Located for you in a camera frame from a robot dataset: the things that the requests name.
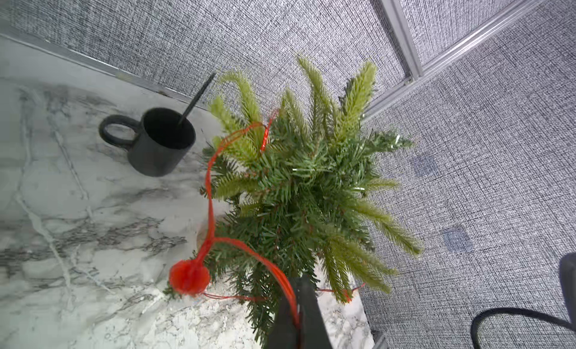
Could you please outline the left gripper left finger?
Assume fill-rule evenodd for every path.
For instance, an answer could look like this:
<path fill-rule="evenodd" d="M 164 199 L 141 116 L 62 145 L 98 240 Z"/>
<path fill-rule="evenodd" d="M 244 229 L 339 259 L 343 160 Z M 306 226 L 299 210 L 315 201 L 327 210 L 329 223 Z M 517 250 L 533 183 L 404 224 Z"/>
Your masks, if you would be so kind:
<path fill-rule="evenodd" d="M 274 325 L 265 344 L 266 349 L 300 348 L 300 324 L 295 322 L 287 298 L 280 301 Z"/>

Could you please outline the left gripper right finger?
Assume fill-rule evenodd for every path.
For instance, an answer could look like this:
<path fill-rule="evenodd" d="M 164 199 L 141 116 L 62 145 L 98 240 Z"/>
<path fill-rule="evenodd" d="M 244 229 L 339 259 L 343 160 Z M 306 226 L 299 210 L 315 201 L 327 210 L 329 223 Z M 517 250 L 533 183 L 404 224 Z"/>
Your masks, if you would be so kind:
<path fill-rule="evenodd" d="M 310 277 L 303 275 L 298 283 L 300 320 L 298 347 L 303 349 L 332 349 Z"/>

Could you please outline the red string lights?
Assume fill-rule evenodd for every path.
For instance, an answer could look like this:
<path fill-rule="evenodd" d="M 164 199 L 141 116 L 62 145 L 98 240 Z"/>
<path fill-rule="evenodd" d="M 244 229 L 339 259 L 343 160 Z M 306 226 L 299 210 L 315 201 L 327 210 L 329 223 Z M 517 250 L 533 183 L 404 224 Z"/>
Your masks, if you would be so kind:
<path fill-rule="evenodd" d="M 299 322 L 296 286 L 289 278 L 306 274 L 316 284 L 317 260 L 324 263 L 328 293 L 340 303 L 354 294 L 322 230 L 312 185 L 303 170 L 281 157 L 288 144 L 303 140 L 281 112 L 268 124 L 234 130 L 206 151 L 205 196 L 228 201 L 232 211 L 222 219 L 210 215 L 197 254 L 169 272 L 169 289 L 190 297 L 205 295 L 213 278 L 229 273 L 235 299 L 248 304 L 253 327 L 266 332 L 284 297 Z"/>

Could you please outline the small green christmas tree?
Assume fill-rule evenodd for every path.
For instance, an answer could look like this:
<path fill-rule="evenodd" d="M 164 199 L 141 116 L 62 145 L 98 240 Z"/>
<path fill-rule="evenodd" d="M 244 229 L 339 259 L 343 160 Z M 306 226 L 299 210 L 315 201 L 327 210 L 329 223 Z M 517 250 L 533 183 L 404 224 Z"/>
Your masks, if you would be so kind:
<path fill-rule="evenodd" d="M 310 87 L 303 111 L 292 91 L 284 91 L 277 111 L 264 119 L 248 79 L 239 72 L 222 82 L 238 88 L 240 110 L 215 97 L 210 113 L 223 127 L 204 150 L 209 202 L 231 207 L 210 214 L 205 238 L 189 258 L 172 265 L 165 294 L 170 298 L 206 296 L 216 279 L 226 279 L 233 298 L 247 303 L 256 340 L 265 345 L 276 311 L 296 316 L 297 278 L 318 284 L 323 271 L 328 292 L 339 303 L 353 297 L 353 280 L 390 292 L 386 279 L 395 270 L 378 259 L 369 231 L 381 231 L 410 255 L 422 252 L 369 196 L 395 189 L 381 177 L 378 154 L 409 148 L 393 131 L 363 133 L 362 117 L 374 94 L 377 67 L 362 65 L 334 100 L 320 72 L 305 58 L 298 65 Z"/>

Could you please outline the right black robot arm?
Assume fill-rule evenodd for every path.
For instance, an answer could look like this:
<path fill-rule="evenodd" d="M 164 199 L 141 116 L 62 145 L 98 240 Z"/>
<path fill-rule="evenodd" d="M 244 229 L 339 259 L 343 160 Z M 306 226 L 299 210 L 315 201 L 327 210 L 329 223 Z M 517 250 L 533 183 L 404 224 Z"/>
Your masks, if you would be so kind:
<path fill-rule="evenodd" d="M 559 263 L 560 287 L 571 328 L 575 330 L 575 253 L 564 255 Z"/>

